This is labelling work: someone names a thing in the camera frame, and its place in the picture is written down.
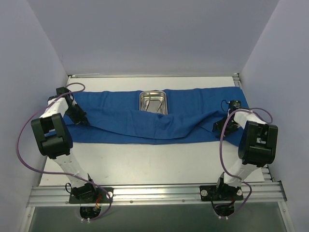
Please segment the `blue surgical drape cloth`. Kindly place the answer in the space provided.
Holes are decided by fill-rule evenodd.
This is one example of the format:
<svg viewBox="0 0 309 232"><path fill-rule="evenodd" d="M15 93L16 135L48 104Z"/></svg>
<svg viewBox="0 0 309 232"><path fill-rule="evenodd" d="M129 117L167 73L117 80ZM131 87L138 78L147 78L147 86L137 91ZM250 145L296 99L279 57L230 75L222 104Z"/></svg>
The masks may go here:
<svg viewBox="0 0 309 232"><path fill-rule="evenodd" d="M239 100L248 107L238 87L165 89L165 93L167 115L141 111L140 91L76 93L74 98L86 112L89 125L76 125L68 116L64 121L78 143L201 143L218 140L212 129L225 116L222 101Z"/></svg>

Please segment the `stainless steel instrument tray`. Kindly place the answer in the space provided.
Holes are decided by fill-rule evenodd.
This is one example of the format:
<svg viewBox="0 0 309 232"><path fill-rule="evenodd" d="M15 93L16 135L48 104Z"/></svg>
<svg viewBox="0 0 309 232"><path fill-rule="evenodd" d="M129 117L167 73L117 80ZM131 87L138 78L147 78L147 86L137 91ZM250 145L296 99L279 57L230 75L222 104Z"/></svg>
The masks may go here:
<svg viewBox="0 0 309 232"><path fill-rule="evenodd" d="M143 91L140 93L139 98L139 110L145 111L145 100L148 99L148 95L151 93L151 102L148 108L148 112L155 113L158 108L161 99L164 99L160 110L157 114L167 115L168 114L168 104L167 104L167 95L163 91Z"/></svg>

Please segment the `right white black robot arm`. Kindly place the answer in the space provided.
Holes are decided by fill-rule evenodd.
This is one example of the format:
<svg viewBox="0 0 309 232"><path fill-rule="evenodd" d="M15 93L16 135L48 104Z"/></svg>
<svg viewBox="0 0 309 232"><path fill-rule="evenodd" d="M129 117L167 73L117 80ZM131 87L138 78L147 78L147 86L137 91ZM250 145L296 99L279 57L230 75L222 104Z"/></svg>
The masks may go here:
<svg viewBox="0 0 309 232"><path fill-rule="evenodd" d="M242 129L243 134L238 146L238 159L227 169L223 161L223 139L239 129ZM224 200L232 192L237 192L252 172L273 163L278 127L271 121L264 121L254 109L243 108L239 100L233 100L228 102L227 116L215 122L212 131L219 131L219 156L224 170L214 193L217 198Z"/></svg>

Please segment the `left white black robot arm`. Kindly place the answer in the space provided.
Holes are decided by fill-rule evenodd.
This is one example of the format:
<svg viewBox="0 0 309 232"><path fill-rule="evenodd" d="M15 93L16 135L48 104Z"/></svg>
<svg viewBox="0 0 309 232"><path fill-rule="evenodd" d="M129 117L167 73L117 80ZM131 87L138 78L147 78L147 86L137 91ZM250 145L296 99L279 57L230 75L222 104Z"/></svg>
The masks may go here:
<svg viewBox="0 0 309 232"><path fill-rule="evenodd" d="M48 106L39 118L31 121L38 149L43 156L57 163L68 177L70 193L91 203L97 198L97 189L71 151L73 140L64 121L64 116L68 116L75 125L88 126L86 112L66 87L56 89L56 95L48 99Z"/></svg>

